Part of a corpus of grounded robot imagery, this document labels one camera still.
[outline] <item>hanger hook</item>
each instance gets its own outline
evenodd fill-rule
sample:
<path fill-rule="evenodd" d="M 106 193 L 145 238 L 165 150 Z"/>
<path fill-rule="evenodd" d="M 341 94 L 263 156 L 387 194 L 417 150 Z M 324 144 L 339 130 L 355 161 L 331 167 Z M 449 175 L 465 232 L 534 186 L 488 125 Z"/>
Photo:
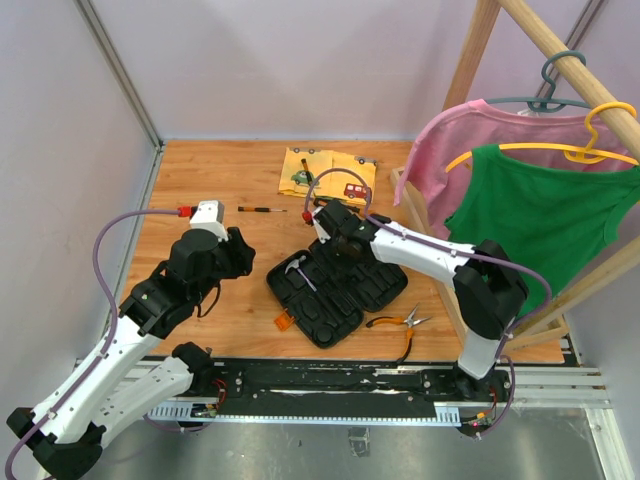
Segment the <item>hanger hook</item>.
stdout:
<path fill-rule="evenodd" d="M 556 82 L 554 82 L 553 79 L 549 76 L 549 72 L 548 72 L 549 66 L 553 62 L 555 62 L 556 60 L 562 57 L 576 57 L 582 62 L 583 65 L 585 66 L 587 65 L 587 59 L 582 53 L 580 53 L 577 50 L 565 50 L 564 52 L 559 52 L 559 53 L 556 53 L 555 55 L 550 56 L 549 59 L 546 62 L 544 62 L 544 65 L 542 65 L 542 71 L 540 72 L 540 74 L 542 75 L 542 79 L 546 83 L 551 85 L 551 88 L 549 90 L 549 93 L 545 97 L 545 100 L 551 100 L 551 97 L 553 97 L 553 94 L 556 91 Z M 566 105 L 560 104 L 557 107 L 549 108 L 547 107 L 546 102 L 540 102 L 539 106 L 537 107 L 534 105 L 533 102 L 527 102 L 527 106 L 529 107 L 529 110 L 531 110 L 532 112 L 554 113 L 562 110 Z"/>
<path fill-rule="evenodd" d="M 625 103 L 625 102 L 607 102 L 607 103 L 603 103 L 602 105 L 598 105 L 596 108 L 591 110 L 587 114 L 587 116 L 584 118 L 584 126 L 587 127 L 587 130 L 589 130 L 589 132 L 591 133 L 591 140 L 589 140 L 589 143 L 587 143 L 587 146 L 584 147 L 587 153 L 589 150 L 593 148 L 595 143 L 598 141 L 598 131 L 595 129 L 593 125 L 591 125 L 591 120 L 593 119 L 594 115 L 596 115 L 597 113 L 603 112 L 604 110 L 608 110 L 609 108 L 622 108 L 627 112 L 629 112 L 631 115 L 633 115 L 633 118 L 638 117 L 636 109 L 633 108 L 633 105 L 629 105 L 628 103 Z M 564 152 L 564 156 L 567 157 L 567 160 L 571 160 L 572 162 L 587 163 L 587 164 L 598 163 L 604 160 L 605 158 L 607 158 L 607 157 L 601 157 L 601 156 L 587 158 L 585 157 L 584 153 L 572 154 L 569 152 Z"/>

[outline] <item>wooden table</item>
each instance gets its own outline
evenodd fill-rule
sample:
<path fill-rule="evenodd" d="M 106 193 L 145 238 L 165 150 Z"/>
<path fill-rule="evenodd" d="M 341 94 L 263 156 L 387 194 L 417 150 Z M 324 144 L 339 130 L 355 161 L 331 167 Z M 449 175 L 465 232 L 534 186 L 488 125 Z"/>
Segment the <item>wooden table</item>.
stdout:
<path fill-rule="evenodd" d="M 303 199 L 278 194 L 285 147 L 333 149 L 377 158 L 373 209 L 406 224 L 404 212 L 394 208 L 389 175 L 404 165 L 410 143 L 405 142 L 194 142 L 174 141 L 167 146 L 150 201 L 150 208 L 197 205 L 221 200 L 226 206 L 226 227 L 240 227 L 245 241 L 256 249 L 248 277 L 222 282 L 222 295 L 213 311 L 178 326 L 154 353 L 170 354 L 181 343 L 193 341 L 211 347 L 216 356 L 289 357 L 391 360 L 404 348 L 404 327 L 382 325 L 360 328 L 329 349 L 314 346 L 295 326 L 280 332 L 273 320 L 282 308 L 265 282 L 267 272 L 291 255 L 307 248 L 315 230 L 301 218 Z M 240 213 L 238 205 L 269 206 L 287 213 Z M 138 241 L 125 291 L 146 278 L 166 259 L 170 247 L 189 228 L 186 219 L 148 216 Z M 419 316 L 433 316 L 416 328 L 410 361 L 452 361 L 461 345 L 446 316 L 434 280 L 405 269 L 409 286 L 382 313 L 406 315 L 420 302 Z M 519 362 L 561 363 L 557 341 L 520 350 Z"/>

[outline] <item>yellow hanger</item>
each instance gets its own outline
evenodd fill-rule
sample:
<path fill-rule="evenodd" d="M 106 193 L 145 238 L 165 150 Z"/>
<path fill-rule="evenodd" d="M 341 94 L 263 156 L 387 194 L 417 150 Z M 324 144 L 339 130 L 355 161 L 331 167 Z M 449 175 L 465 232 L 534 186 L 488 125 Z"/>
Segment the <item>yellow hanger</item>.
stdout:
<path fill-rule="evenodd" d="M 593 144 L 596 142 L 596 140 L 598 140 L 598 132 L 591 125 L 591 119 L 596 113 L 599 113 L 608 108 L 623 108 L 627 110 L 634 117 L 637 116 L 635 108 L 633 108 L 628 103 L 623 103 L 623 102 L 603 103 L 602 105 L 599 105 L 593 110 L 591 110 L 584 119 L 584 124 L 587 127 L 587 130 L 591 132 L 591 140 L 589 141 L 586 147 L 576 147 L 574 145 L 564 145 L 562 143 L 503 143 L 501 145 L 498 145 L 498 147 L 500 147 L 500 150 L 515 150 L 515 149 L 527 149 L 527 148 L 540 148 L 544 150 L 562 150 L 564 151 L 564 154 L 568 160 L 571 160 L 572 162 L 578 162 L 578 163 L 592 164 L 592 163 L 598 163 L 604 160 L 605 158 L 612 158 L 614 160 L 621 160 L 623 162 L 627 162 L 632 165 L 638 165 L 637 160 L 631 157 L 627 157 L 626 155 L 620 155 L 619 153 L 608 152 L 606 150 L 597 150 L 597 149 L 591 148 Z M 569 152 L 575 152 L 577 155 L 575 156 L 570 155 Z M 598 156 L 587 158 L 585 157 L 585 154 L 598 155 Z M 452 161 L 449 165 L 447 165 L 447 167 L 445 168 L 445 172 L 449 173 L 453 168 L 460 165 L 462 162 L 464 162 L 470 157 L 471 157 L 471 152 L 463 153 L 454 161 Z"/>

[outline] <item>hammer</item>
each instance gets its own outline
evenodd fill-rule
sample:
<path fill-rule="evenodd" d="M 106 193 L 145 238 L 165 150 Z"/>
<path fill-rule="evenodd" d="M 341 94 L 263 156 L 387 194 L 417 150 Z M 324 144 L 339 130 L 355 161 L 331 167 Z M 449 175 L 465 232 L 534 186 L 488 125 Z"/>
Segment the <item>hammer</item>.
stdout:
<path fill-rule="evenodd" d="M 304 274 L 304 272 L 300 269 L 300 262 L 304 262 L 306 259 L 307 259 L 307 256 L 302 255 L 300 258 L 296 258 L 295 260 L 290 261 L 289 264 L 285 267 L 284 273 L 286 275 L 289 270 L 291 270 L 292 268 L 295 268 L 296 271 L 300 274 L 300 276 L 304 278 L 304 281 L 307 282 L 307 285 L 311 287 L 311 290 L 313 290 L 314 292 L 317 292 L 318 289 L 315 287 L 313 283 L 311 283 L 311 280 L 309 280 L 309 277 L 307 277 Z"/>

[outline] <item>open toolbox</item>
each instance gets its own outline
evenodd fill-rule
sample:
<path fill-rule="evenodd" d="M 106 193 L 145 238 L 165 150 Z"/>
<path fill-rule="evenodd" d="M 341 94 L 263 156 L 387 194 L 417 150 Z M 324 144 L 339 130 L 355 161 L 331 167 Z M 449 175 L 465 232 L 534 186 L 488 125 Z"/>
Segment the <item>open toolbox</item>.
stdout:
<path fill-rule="evenodd" d="M 296 259 L 304 275 L 296 268 L 287 271 Z M 309 340 L 328 348 L 360 326 L 364 311 L 377 312 L 391 303 L 408 279 L 395 264 L 354 264 L 316 240 L 309 250 L 297 251 L 269 271 L 267 284 Z"/>

